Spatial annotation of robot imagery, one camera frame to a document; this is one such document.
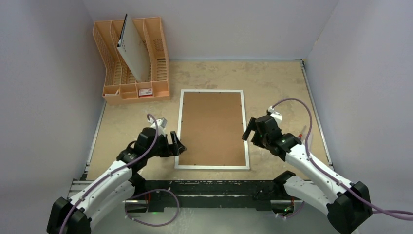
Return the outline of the white picture frame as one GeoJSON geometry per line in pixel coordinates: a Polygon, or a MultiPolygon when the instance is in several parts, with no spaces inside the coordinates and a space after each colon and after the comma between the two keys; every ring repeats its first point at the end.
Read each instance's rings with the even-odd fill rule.
{"type": "Polygon", "coordinates": [[[178,139],[187,151],[175,158],[175,169],[249,170],[243,90],[183,89],[178,139]]]}

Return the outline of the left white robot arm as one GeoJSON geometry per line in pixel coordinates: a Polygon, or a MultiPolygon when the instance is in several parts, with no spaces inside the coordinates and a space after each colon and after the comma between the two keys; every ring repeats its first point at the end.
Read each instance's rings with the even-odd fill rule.
{"type": "Polygon", "coordinates": [[[147,190],[145,179],[138,173],[148,159],[179,156],[186,147],[174,131],[167,135],[153,127],[144,128],[138,139],[119,153],[112,165],[88,187],[70,198],[58,198],[52,205],[46,232],[49,234],[89,234],[114,207],[127,199],[144,198],[160,189],[147,190]]]}

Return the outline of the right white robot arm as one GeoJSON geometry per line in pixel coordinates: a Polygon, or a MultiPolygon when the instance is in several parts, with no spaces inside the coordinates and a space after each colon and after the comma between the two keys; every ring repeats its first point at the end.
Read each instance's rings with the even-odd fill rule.
{"type": "Polygon", "coordinates": [[[373,210],[362,201],[370,201],[367,186],[353,183],[308,154],[305,144],[291,133],[283,134],[274,115],[251,118],[243,140],[253,133],[251,142],[268,150],[283,161],[299,169],[308,180],[285,171],[273,180],[274,194],[301,199],[327,216],[330,224],[341,234],[351,234],[370,218],[373,210]]]}

